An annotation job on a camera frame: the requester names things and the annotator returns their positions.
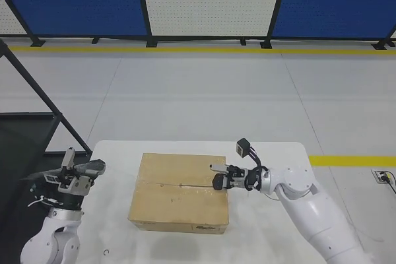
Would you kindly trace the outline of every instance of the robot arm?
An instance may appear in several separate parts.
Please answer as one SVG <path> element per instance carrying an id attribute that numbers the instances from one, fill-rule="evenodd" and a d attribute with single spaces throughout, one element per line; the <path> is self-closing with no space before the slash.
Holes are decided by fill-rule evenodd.
<path id="1" fill-rule="evenodd" d="M 20 255 L 24 264 L 74 264 L 80 248 L 77 229 L 81 224 L 82 201 L 94 180 L 106 169 L 102 160 L 74 165 L 75 150 L 69 148 L 57 170 L 28 176 L 30 191 L 49 209 L 42 229 L 27 241 Z"/>
<path id="2" fill-rule="evenodd" d="M 241 157 L 259 160 L 247 140 L 238 141 Z M 317 182 L 311 171 L 300 168 L 269 170 L 257 163 L 252 170 L 229 165 L 211 165 L 218 172 L 215 189 L 232 187 L 273 192 L 279 197 L 301 235 L 321 254 L 327 264 L 371 264 L 354 236 L 349 223 L 332 198 Z"/>

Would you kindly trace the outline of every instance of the black metal stand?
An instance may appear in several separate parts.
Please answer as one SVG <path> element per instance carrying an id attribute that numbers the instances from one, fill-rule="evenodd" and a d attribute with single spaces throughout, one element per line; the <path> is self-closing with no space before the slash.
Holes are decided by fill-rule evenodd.
<path id="1" fill-rule="evenodd" d="M 100 40 L 100 38 L 93 38 L 92 39 L 92 41 L 91 41 L 91 44 L 97 44 L 98 43 L 98 41 Z"/>
<path id="2" fill-rule="evenodd" d="M 0 57 L 5 56 L 7 60 L 15 67 L 15 69 L 19 72 L 20 75 L 25 79 L 25 81 L 31 86 L 31 88 L 35 91 L 35 93 L 46 103 L 48 108 L 55 114 L 56 116 L 61 116 L 61 122 L 66 127 L 66 129 L 72 134 L 72 136 L 78 141 L 78 143 L 82 146 L 82 148 L 88 154 L 92 154 L 91 149 L 88 145 L 82 140 L 81 136 L 75 131 L 72 125 L 67 121 L 66 117 L 59 111 L 57 106 L 50 100 L 47 94 L 41 89 L 40 85 L 32 78 L 31 74 L 25 69 L 25 67 L 20 63 L 20 61 L 16 58 L 13 52 L 9 49 L 7 44 L 0 39 Z"/>
<path id="3" fill-rule="evenodd" d="M 389 34 L 382 40 L 380 40 L 379 42 L 377 42 L 376 44 L 371 44 L 374 49 L 376 50 L 386 50 L 385 45 L 389 45 L 389 47 L 395 47 L 396 45 L 390 40 L 390 38 L 392 37 L 392 35 L 395 33 L 396 31 L 396 24 L 395 26 L 390 30 Z"/>
<path id="4" fill-rule="evenodd" d="M 158 41 L 155 40 L 154 38 L 151 38 L 150 40 L 147 41 L 147 48 L 157 48 L 157 43 Z"/>
<path id="5" fill-rule="evenodd" d="M 25 22 L 25 20 L 22 18 L 22 15 L 19 13 L 18 9 L 15 7 L 13 4 L 12 0 L 6 0 L 7 5 L 11 9 L 12 13 L 15 15 L 16 19 L 19 21 L 20 25 L 24 28 L 26 31 L 26 34 L 28 37 L 32 40 L 31 47 L 41 47 L 43 44 L 46 42 L 45 40 L 40 40 L 37 36 L 32 33 L 31 29 Z"/>
<path id="6" fill-rule="evenodd" d="M 36 94 L 50 108 L 49 113 L 0 113 L 0 263 L 19 263 L 21 247 L 41 227 L 44 216 L 26 211 L 33 197 L 26 180 L 35 170 L 58 168 L 64 152 L 46 152 L 57 126 L 62 123 L 84 148 L 75 158 L 84 163 L 92 151 L 59 111 L 38 83 L 0 40 L 0 58 L 5 56 Z"/>
<path id="7" fill-rule="evenodd" d="M 273 35 L 273 32 L 275 31 L 275 26 L 276 26 L 276 21 L 277 21 L 277 16 L 279 15 L 280 11 L 280 6 L 282 5 L 282 0 L 276 0 L 275 3 L 275 8 L 273 10 L 273 15 L 271 16 L 271 21 L 270 21 L 270 26 L 269 26 L 269 31 L 267 33 L 267 37 L 264 39 L 264 42 L 260 42 L 261 49 L 271 49 L 271 36 Z"/>

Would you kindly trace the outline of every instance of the small black object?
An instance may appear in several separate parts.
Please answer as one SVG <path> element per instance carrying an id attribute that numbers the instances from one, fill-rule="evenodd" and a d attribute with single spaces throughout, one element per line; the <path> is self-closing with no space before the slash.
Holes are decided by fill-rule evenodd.
<path id="1" fill-rule="evenodd" d="M 371 44 L 371 46 L 373 46 L 373 48 L 376 50 L 387 50 L 385 46 L 381 43 Z"/>
<path id="2" fill-rule="evenodd" d="M 247 141 L 245 138 L 240 139 L 236 143 L 236 152 L 242 158 L 246 157 L 249 154 L 250 150 L 251 150 L 251 143 L 249 143 L 249 141 Z"/>
<path id="3" fill-rule="evenodd" d="M 35 40 L 32 42 L 31 47 L 42 47 L 46 41 L 45 40 Z"/>
<path id="4" fill-rule="evenodd" d="M 387 45 L 389 45 L 389 47 L 396 47 L 395 42 L 392 42 L 391 40 L 389 40 L 388 42 L 386 42 Z"/>
<path id="5" fill-rule="evenodd" d="M 224 174 L 216 174 L 213 179 L 213 188 L 217 191 L 223 189 Z"/>
<path id="6" fill-rule="evenodd" d="M 151 39 L 151 40 L 147 41 L 147 45 L 145 47 L 146 48 L 157 48 L 157 43 L 158 43 L 158 41 Z"/>
<path id="7" fill-rule="evenodd" d="M 259 174 L 258 174 L 259 172 L 260 171 L 257 170 L 256 168 L 248 171 L 248 175 L 246 176 L 245 181 L 244 181 L 245 189 L 247 189 L 248 191 L 252 191 L 253 186 L 255 185 L 256 182 L 258 182 L 258 184 L 260 184 Z"/>
<path id="8" fill-rule="evenodd" d="M 100 38 L 93 38 L 91 41 L 91 44 L 95 45 L 98 43 L 99 40 L 100 40 Z"/>
<path id="9" fill-rule="evenodd" d="M 260 42 L 259 45 L 261 46 L 261 49 L 272 49 L 273 48 L 271 46 L 270 42 Z"/>

